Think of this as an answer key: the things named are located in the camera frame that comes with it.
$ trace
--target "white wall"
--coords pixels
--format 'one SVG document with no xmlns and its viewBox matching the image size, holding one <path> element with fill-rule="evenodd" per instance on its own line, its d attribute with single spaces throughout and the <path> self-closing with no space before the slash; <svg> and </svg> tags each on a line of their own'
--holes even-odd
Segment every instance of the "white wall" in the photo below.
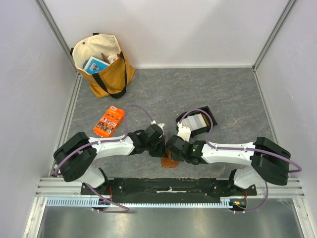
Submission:
<svg viewBox="0 0 317 238">
<path fill-rule="evenodd" d="M 1 1 L 0 237 L 20 238 L 47 176 L 75 71 L 33 0 Z"/>
<path fill-rule="evenodd" d="M 252 65 L 287 0 L 46 0 L 73 47 L 117 35 L 138 67 Z"/>
<path fill-rule="evenodd" d="M 317 2 L 300 0 L 260 65 L 258 76 L 280 143 L 303 171 L 317 221 Z"/>
</svg>

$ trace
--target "gray floor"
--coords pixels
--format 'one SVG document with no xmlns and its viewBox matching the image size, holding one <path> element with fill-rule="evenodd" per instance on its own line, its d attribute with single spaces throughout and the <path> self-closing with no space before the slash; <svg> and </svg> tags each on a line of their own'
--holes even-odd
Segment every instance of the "gray floor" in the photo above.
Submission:
<svg viewBox="0 0 317 238">
<path fill-rule="evenodd" d="M 255 207 L 258 199 L 249 199 Z M 224 209 L 135 208 L 98 214 L 82 207 L 47 207 L 38 238 L 304 238 L 291 199 L 269 200 L 250 214 Z"/>
<path fill-rule="evenodd" d="M 124 109 L 139 104 L 150 111 L 157 123 L 165 123 L 167 138 L 176 133 L 175 119 L 182 112 L 209 106 L 218 125 L 211 141 L 244 143 L 257 136 L 272 139 L 259 90 L 250 68 L 187 68 L 136 70 L 127 93 L 120 99 L 97 99 L 83 80 L 73 115 L 69 137 L 79 131 L 97 135 L 93 127 L 109 108 Z M 130 131 L 146 129 L 149 118 L 138 108 L 130 108 Z M 124 133 L 122 123 L 113 136 Z M 202 140 L 205 135 L 195 139 Z M 217 163 L 193 166 L 185 162 L 177 168 L 163 169 L 159 158 L 146 152 L 134 156 L 113 156 L 94 161 L 108 177 L 228 177 L 233 164 Z"/>
</svg>

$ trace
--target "cable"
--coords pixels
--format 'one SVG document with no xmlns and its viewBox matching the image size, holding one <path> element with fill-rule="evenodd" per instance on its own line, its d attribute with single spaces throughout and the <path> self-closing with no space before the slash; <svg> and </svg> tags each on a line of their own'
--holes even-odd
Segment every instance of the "cable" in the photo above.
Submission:
<svg viewBox="0 0 317 238">
<path fill-rule="evenodd" d="M 295 163 L 294 161 L 291 161 L 291 160 L 289 160 L 289 159 L 287 159 L 287 158 L 285 158 L 285 157 L 283 157 L 283 156 L 281 156 L 281 155 L 278 155 L 278 154 L 275 154 L 275 153 L 272 153 L 272 152 L 269 152 L 269 151 L 266 151 L 266 150 L 261 150 L 261 149 L 257 149 L 257 148 L 244 148 L 244 147 L 219 147 L 219 146 L 214 146 L 214 145 L 212 145 L 212 144 L 209 142 L 209 136 L 210 136 L 211 131 L 212 131 L 212 129 L 213 129 L 213 123 L 212 123 L 212 119 L 211 119 L 210 115 L 209 115 L 208 113 L 206 113 L 204 110 L 194 109 L 194 110 L 188 111 L 188 112 L 185 113 L 185 115 L 181 118 L 181 120 L 179 121 L 179 123 L 181 123 L 181 122 L 184 120 L 184 118 L 186 118 L 186 116 L 187 116 L 189 113 L 192 113 L 192 112 L 201 112 L 201 113 L 204 113 L 204 114 L 208 117 L 208 119 L 210 120 L 211 127 L 210 127 L 209 132 L 208 132 L 207 135 L 206 135 L 206 143 L 207 143 L 207 145 L 209 145 L 211 148 L 216 149 L 216 150 L 241 150 L 241 151 L 245 150 L 245 151 L 254 151 L 254 152 L 259 152 L 259 153 L 271 155 L 271 156 L 274 156 L 274 157 L 276 157 L 276 158 L 278 158 L 278 159 L 281 159 L 281 160 L 283 160 L 283 161 L 286 161 L 286 162 L 288 162 L 288 163 L 294 165 L 294 166 L 297 168 L 297 170 L 291 170 L 291 171 L 289 171 L 289 173 L 297 173 L 297 172 L 302 171 L 302 167 L 299 166 L 299 165 L 298 165 L 297 163 Z M 266 181 L 265 181 L 264 183 L 265 183 L 265 187 L 266 187 L 266 194 L 265 194 L 265 198 L 264 198 L 263 203 L 262 203 L 259 207 L 257 207 L 257 208 L 254 208 L 254 209 L 251 209 L 251 210 L 248 210 L 248 211 L 243 211 L 243 212 L 234 211 L 234 213 L 249 213 L 249 212 L 257 211 L 257 210 L 259 210 L 260 208 L 262 208 L 262 207 L 266 204 L 267 198 L 268 198 L 268 186 L 267 186 Z"/>
<path fill-rule="evenodd" d="M 96 144 L 99 144 L 99 143 L 106 143 L 106 142 L 119 142 L 119 141 L 122 141 L 124 140 L 125 138 L 128 137 L 128 132 L 129 132 L 129 128 L 128 128 L 128 123 L 127 123 L 127 120 L 126 120 L 126 115 L 127 115 L 127 110 L 130 108 L 130 107 L 138 107 L 138 108 L 141 108 L 148 116 L 149 118 L 151 119 L 151 121 L 155 121 L 154 118 L 151 116 L 151 114 L 142 106 L 139 106 L 139 105 L 136 105 L 136 104 L 131 104 L 129 105 L 128 107 L 126 107 L 126 109 L 124 110 L 124 115 L 123 115 L 123 120 L 124 120 L 124 125 L 125 125 L 125 135 L 124 137 L 120 138 L 120 139 L 105 139 L 105 140 L 100 140 L 100 141 L 95 141 L 95 142 L 90 142 L 90 143 L 87 143 L 79 148 L 77 148 L 76 150 L 74 150 L 73 152 L 71 152 L 69 155 L 67 155 L 59 164 L 58 166 L 56 167 L 55 171 L 54 171 L 54 174 L 56 176 L 59 176 L 61 174 L 58 173 L 60 167 L 65 164 L 65 162 L 71 158 L 73 155 L 75 155 L 76 153 L 78 153 L 79 151 L 85 149 L 86 147 L 88 146 L 91 146 L 91 145 L 96 145 Z M 103 197 L 101 194 L 99 194 L 91 185 L 85 183 L 86 186 L 88 188 L 90 188 L 90 190 L 95 194 L 97 195 L 98 197 L 100 197 L 101 199 L 105 200 L 106 202 L 110 203 L 110 204 L 113 204 L 115 206 L 118 206 L 118 207 L 121 207 L 121 208 L 124 208 L 125 210 L 120 210 L 120 211 L 103 211 L 103 210 L 98 210 L 98 209 L 94 209 L 93 208 L 93 211 L 96 211 L 96 212 L 103 212 L 103 213 L 126 213 L 126 212 L 129 212 L 130 211 L 130 208 L 128 207 L 125 207 L 125 206 L 122 206 L 118 203 L 115 203 L 115 202 L 112 202 L 108 199 L 106 199 L 105 197 Z"/>
<path fill-rule="evenodd" d="M 118 203 L 115 203 L 115 202 L 112 202 L 111 200 L 109 200 L 109 199 L 106 199 L 105 197 L 103 197 L 102 195 L 100 195 L 93 187 L 91 187 L 89 184 L 87 184 L 87 183 L 85 183 L 85 185 L 88 187 L 88 188 L 90 188 L 90 190 L 95 194 L 95 195 L 97 195 L 99 198 L 101 198 L 102 200 L 104 200 L 104 201 L 106 201 L 107 203 L 110 203 L 110 204 L 113 204 L 113 205 L 115 205 L 115 206 L 117 206 L 117 207 L 121 207 L 121 208 L 123 208 L 124 210 L 119 210 L 119 211 L 104 211 L 104 210 L 98 210 L 98 209 L 95 209 L 95 208 L 93 208 L 92 210 L 93 211 L 96 211 L 96 212 L 103 212 L 103 213 L 127 213 L 127 212 L 129 212 L 130 211 L 130 208 L 128 208 L 128 207 L 125 207 L 125 206 L 122 206 L 122 205 L 120 205 L 120 204 L 118 204 Z"/>
</svg>

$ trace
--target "gray mat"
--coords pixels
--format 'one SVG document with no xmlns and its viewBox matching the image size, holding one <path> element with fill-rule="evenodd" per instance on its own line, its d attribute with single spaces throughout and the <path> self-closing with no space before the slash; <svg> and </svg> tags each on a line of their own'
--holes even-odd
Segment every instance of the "gray mat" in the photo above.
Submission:
<svg viewBox="0 0 317 238">
<path fill-rule="evenodd" d="M 144 106 L 157 123 L 165 123 L 167 138 L 176 134 L 175 119 L 190 109 L 209 106 L 218 125 L 211 141 L 245 143 L 257 136 L 272 139 L 260 93 L 250 68 L 185 68 L 136 70 L 127 93 L 120 99 L 97 99 L 83 80 L 74 111 L 69 137 L 79 131 L 97 137 L 93 127 L 109 108 L 124 109 L 128 104 Z M 130 131 L 146 129 L 150 120 L 138 108 L 128 112 Z M 124 133 L 124 123 L 113 136 Z M 203 140 L 204 134 L 195 137 Z M 193 166 L 181 162 L 177 168 L 163 169 L 159 158 L 147 152 L 133 156 L 113 156 L 94 161 L 108 177 L 223 177 L 239 166 L 216 163 Z"/>
</svg>

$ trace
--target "yellow tote bag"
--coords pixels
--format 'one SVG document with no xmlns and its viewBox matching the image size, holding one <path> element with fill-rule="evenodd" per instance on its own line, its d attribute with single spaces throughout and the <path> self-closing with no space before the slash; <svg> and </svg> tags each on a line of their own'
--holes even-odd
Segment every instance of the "yellow tote bag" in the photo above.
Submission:
<svg viewBox="0 0 317 238">
<path fill-rule="evenodd" d="M 106 56 L 120 54 L 120 57 L 98 73 L 89 74 L 83 70 L 83 64 L 90 56 L 103 60 Z M 126 93 L 127 84 L 132 80 L 135 69 L 124 54 L 121 44 L 114 35 L 94 33 L 93 36 L 79 41 L 70 54 L 77 70 L 89 81 L 90 89 L 97 98 L 112 96 L 120 98 Z"/>
</svg>

